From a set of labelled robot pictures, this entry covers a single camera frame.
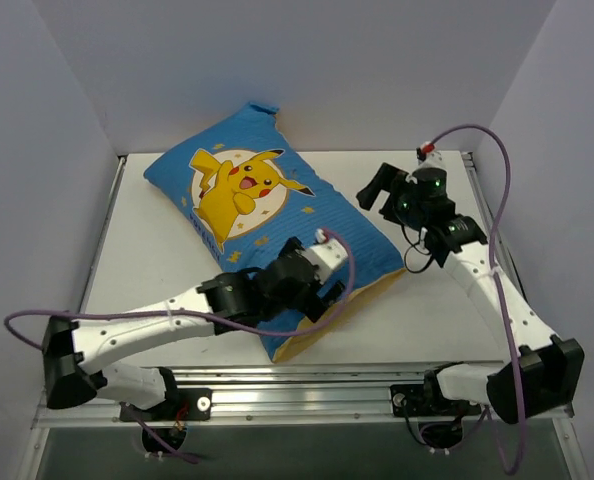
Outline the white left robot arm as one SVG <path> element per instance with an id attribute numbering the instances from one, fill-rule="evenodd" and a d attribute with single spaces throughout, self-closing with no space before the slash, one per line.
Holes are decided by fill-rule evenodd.
<path id="1" fill-rule="evenodd" d="M 182 402 L 172 371 L 127 365 L 124 358 L 189 338 L 259 335 L 260 324 L 288 311 L 311 320 L 316 331 L 353 284 L 334 275 L 353 264 L 349 247 L 334 237 L 310 247 L 292 237 L 266 267 L 222 273 L 159 304 L 109 315 L 53 314 L 41 346 L 47 406 L 62 410 L 104 398 L 167 419 Z"/>

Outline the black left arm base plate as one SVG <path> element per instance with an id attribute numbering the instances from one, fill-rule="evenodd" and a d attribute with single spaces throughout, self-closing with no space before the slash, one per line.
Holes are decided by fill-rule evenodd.
<path id="1" fill-rule="evenodd" d="M 135 422 L 131 416 L 145 422 L 207 421 L 211 417 L 213 391 L 209 388 L 182 388 L 170 399 L 147 410 L 136 407 L 120 408 L 121 422 Z"/>

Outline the blue Pikachu pillowcase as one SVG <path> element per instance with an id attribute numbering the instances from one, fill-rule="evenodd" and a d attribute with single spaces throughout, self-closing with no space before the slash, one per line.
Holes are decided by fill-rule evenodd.
<path id="1" fill-rule="evenodd" d="M 248 103 L 176 145 L 143 173 L 190 221 L 225 272 L 264 267 L 285 242 L 326 227 L 351 247 L 356 275 L 346 322 L 405 272 L 395 245 L 289 145 L 273 106 Z"/>

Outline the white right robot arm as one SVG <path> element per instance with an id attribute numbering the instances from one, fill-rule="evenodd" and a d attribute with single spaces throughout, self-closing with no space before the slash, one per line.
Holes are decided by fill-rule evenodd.
<path id="1" fill-rule="evenodd" d="M 471 402 L 516 424 L 571 403 L 585 358 L 581 345 L 561 339 L 495 264 L 488 234 L 448 197 L 446 171 L 408 173 L 384 163 L 357 193 L 359 206 L 371 209 L 381 192 L 388 196 L 380 215 L 420 234 L 431 261 L 462 288 L 508 352 L 500 368 L 458 362 L 427 372 L 420 390 L 424 406 L 441 413 L 456 401 Z"/>

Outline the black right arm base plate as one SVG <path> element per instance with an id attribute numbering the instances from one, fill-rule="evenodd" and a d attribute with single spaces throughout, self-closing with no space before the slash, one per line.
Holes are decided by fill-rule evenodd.
<path id="1" fill-rule="evenodd" d="M 434 398 L 421 384 L 394 384 L 389 387 L 392 414 L 398 418 L 475 416 L 481 408 L 464 400 Z"/>

